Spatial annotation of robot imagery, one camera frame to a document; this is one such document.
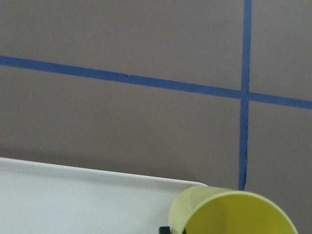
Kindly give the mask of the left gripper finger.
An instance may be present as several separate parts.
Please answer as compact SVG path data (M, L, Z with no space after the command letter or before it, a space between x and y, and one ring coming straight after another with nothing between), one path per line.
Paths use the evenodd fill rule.
M159 227L159 234L186 234L186 229L182 231L176 230L170 226L161 226Z

